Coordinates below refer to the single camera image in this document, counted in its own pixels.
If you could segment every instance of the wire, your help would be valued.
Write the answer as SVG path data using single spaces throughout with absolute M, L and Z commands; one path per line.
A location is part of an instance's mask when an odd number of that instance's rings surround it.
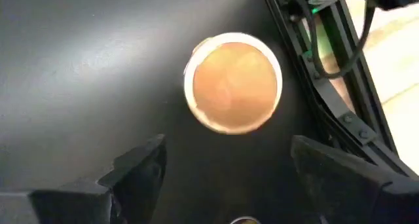
M 328 73 L 323 67 L 323 64 L 319 57 L 319 48 L 317 43 L 317 31 L 316 31 L 316 24 L 314 23 L 313 14 L 310 10 L 310 7 L 306 0 L 296 0 L 298 5 L 300 6 L 302 10 L 302 14 L 307 19 L 308 29 L 311 36 L 311 49 L 312 49 L 312 55 L 313 55 L 313 61 L 314 61 L 314 67 L 316 71 L 322 76 L 326 77 L 328 79 L 336 79 L 339 77 L 345 76 L 348 72 L 350 72 L 353 68 L 355 63 L 358 61 L 358 58 L 362 54 L 362 49 L 365 46 L 365 43 L 367 42 L 367 37 L 369 34 L 369 30 L 371 28 L 371 24 L 373 23 L 374 13 L 375 13 L 375 7 L 371 7 L 368 2 L 365 2 L 365 22 L 364 27 L 362 31 L 361 38 L 359 39 L 358 45 L 356 46 L 354 50 L 354 54 L 351 56 L 351 58 L 346 62 L 344 67 L 340 69 L 337 73 Z

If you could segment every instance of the black surface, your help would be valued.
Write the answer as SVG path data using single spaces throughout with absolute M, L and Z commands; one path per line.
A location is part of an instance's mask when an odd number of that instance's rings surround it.
M 311 223 L 289 148 L 315 126 L 264 0 L 0 2 L 0 186 L 57 187 L 163 132 L 153 223 Z M 277 112 L 245 136 L 204 128 L 183 97 L 191 50 L 227 31 L 260 38 L 282 66 Z

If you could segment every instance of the wooden floor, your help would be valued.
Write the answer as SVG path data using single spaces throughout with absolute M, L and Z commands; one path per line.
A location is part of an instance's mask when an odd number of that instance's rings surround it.
M 358 35 L 363 28 L 364 0 L 347 0 Z M 328 71 L 337 63 L 324 28 L 318 25 L 320 55 Z M 364 54 L 401 159 L 419 173 L 419 5 L 376 11 Z M 332 82 L 346 103 L 342 80 Z

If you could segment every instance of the black panel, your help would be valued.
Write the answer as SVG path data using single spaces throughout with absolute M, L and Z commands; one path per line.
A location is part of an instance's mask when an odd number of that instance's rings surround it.
M 316 209 L 330 224 L 417 223 L 419 182 L 295 136 L 292 156 Z
M 293 134 L 316 138 L 316 126 L 265 0 L 1 4 L 0 186 L 55 188 L 163 132 L 153 223 L 312 223 L 289 147 Z M 192 49 L 228 31 L 264 41 L 283 73 L 277 112 L 245 136 L 204 128 L 183 97 Z
M 157 135 L 59 189 L 0 190 L 0 223 L 149 223 L 166 171 L 164 142 Z

